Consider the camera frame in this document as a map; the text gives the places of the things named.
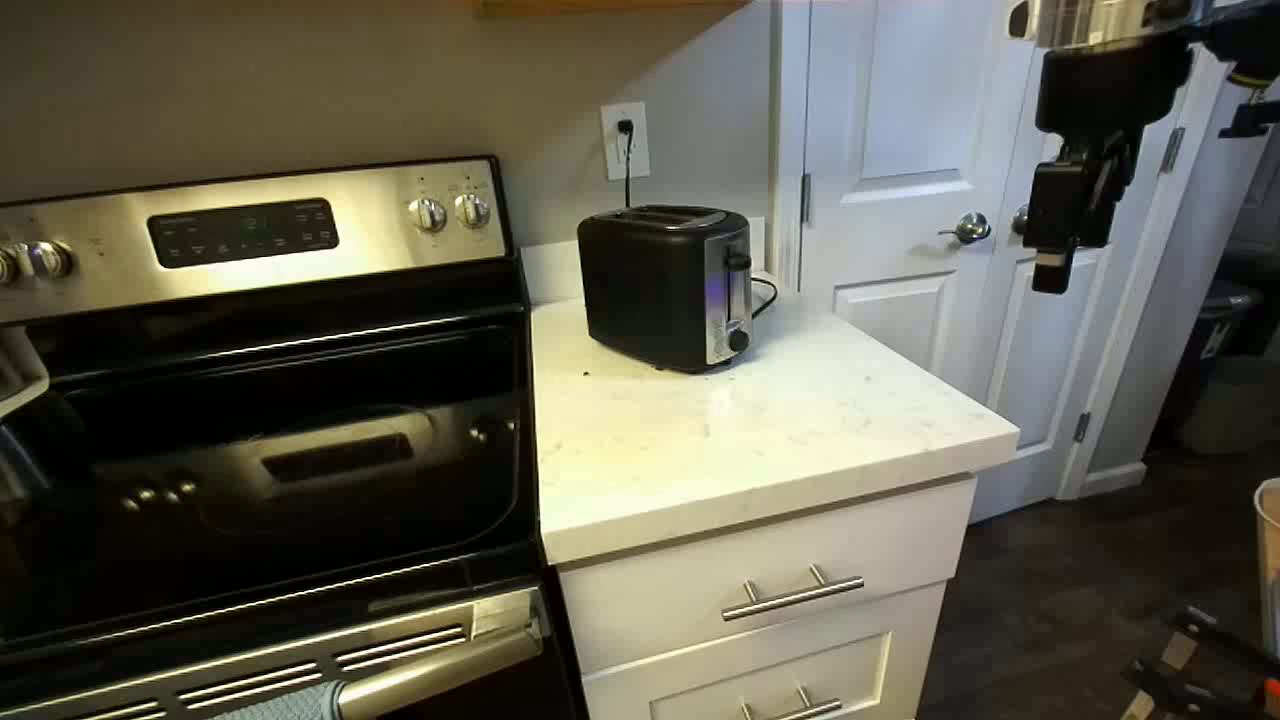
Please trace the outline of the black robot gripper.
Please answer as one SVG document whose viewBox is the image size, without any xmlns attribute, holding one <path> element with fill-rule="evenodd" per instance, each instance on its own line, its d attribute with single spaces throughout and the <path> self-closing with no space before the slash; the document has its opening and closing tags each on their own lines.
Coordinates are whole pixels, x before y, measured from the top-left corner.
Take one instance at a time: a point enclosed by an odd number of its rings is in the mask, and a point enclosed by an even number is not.
<svg viewBox="0 0 1280 720">
<path fill-rule="evenodd" d="M 1024 214 L 1035 291 L 1059 296 L 1073 251 L 1108 243 L 1146 129 L 1171 110 L 1188 71 L 1185 30 L 1043 50 L 1035 129 L 1053 131 L 1059 152 L 1035 167 Z"/>
</svg>

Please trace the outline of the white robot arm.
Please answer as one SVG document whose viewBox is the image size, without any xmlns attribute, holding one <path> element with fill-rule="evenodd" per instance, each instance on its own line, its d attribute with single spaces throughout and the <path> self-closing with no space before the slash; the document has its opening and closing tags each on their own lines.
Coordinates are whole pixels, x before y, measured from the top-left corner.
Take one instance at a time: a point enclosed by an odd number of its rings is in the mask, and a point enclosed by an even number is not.
<svg viewBox="0 0 1280 720">
<path fill-rule="evenodd" d="M 1035 291 L 1059 296 L 1077 251 L 1108 243 L 1146 129 L 1191 71 L 1188 19 L 1191 0 L 1022 0 L 1009 15 L 1039 47 L 1035 129 L 1059 139 L 1017 222 Z"/>
</svg>

